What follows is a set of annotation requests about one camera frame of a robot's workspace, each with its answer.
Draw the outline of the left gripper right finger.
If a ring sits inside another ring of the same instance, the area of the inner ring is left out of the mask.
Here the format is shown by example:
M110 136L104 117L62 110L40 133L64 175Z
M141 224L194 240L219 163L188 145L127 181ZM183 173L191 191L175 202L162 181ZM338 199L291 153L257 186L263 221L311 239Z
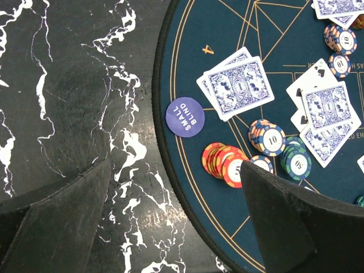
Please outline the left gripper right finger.
M363 208L243 162L241 180L267 272L363 272Z

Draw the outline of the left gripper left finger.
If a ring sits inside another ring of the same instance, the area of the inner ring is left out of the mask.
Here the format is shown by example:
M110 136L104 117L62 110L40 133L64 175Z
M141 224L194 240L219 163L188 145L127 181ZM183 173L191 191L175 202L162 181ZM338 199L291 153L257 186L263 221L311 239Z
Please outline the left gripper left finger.
M1 202L1 272L85 272L111 176L109 160Z

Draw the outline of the blue white chip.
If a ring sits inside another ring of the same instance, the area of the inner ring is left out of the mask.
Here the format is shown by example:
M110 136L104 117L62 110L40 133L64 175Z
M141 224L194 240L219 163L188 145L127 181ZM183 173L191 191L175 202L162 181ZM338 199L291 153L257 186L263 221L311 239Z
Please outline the blue white chip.
M333 53L328 60L328 66L331 72L338 78L344 78L351 71L351 62L346 55Z
M266 171L268 171L270 173L274 173L274 167L269 158L267 158L263 155L255 155L250 159L250 161L253 164L265 169Z

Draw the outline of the blue community card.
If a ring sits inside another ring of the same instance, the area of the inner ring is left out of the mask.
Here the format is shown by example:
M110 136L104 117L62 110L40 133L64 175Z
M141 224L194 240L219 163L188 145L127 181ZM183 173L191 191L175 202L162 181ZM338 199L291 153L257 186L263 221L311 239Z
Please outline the blue community card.
M310 129L315 133L345 125L357 118L345 82L302 91Z
M320 133L314 133L311 128L307 126L300 133L300 138L311 154L320 163L322 168L325 168L353 132L353 123L340 125Z

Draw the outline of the blue white chips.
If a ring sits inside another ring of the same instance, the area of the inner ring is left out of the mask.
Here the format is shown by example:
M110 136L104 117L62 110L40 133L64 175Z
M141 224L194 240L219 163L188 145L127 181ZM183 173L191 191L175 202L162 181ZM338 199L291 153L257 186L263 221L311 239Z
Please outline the blue white chips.
M323 30L326 45L342 55L351 55L358 47L357 36L350 30L336 24L329 24Z
M257 119L248 130L248 139L261 153L273 157L286 147L286 135L281 127L266 119Z

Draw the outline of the red yellow chips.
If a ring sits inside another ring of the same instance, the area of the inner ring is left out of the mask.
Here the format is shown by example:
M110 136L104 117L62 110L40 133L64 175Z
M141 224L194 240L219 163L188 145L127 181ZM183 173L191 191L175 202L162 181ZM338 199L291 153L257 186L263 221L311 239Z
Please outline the red yellow chips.
M351 28L364 29L364 14L360 14L351 24Z
M201 164L207 173L232 188L242 188L241 165L250 159L237 147L214 142L205 147Z

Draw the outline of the dealt blue playing card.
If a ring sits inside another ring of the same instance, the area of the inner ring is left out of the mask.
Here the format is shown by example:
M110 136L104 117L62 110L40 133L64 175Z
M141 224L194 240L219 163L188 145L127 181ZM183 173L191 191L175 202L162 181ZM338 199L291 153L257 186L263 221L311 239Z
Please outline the dealt blue playing card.
M219 118L225 122L275 99L259 56L211 69L204 77Z

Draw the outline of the purple small blind button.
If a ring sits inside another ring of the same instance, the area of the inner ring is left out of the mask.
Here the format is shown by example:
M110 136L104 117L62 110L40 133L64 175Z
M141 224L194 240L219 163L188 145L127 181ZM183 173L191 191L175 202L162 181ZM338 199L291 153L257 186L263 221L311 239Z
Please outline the purple small blind button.
M179 97L168 105L166 123L175 135L182 138L193 137L204 127L204 110L193 98Z

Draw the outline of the green poker chip stack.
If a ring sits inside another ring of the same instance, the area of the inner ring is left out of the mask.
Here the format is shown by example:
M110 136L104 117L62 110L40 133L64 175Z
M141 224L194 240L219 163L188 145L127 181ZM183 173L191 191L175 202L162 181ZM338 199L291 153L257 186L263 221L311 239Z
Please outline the green poker chip stack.
M357 206L364 207L364 195L359 196L359 197L356 199L355 204L356 204Z

